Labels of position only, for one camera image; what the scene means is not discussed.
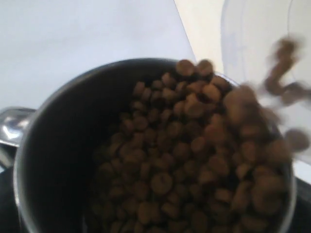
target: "dry dog food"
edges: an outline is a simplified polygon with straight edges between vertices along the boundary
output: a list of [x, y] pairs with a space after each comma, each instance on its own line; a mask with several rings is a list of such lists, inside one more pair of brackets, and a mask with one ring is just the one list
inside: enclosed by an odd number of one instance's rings
[[[286, 93], [279, 80], [294, 62], [294, 45], [282, 46], [266, 81], [275, 95]], [[138, 82], [130, 109], [108, 147], [96, 150], [91, 233], [260, 233], [273, 224], [288, 192], [280, 168], [291, 154], [270, 136], [252, 88], [232, 89], [211, 61], [182, 60], [174, 72]], [[293, 151], [309, 146], [299, 130], [286, 140]]]

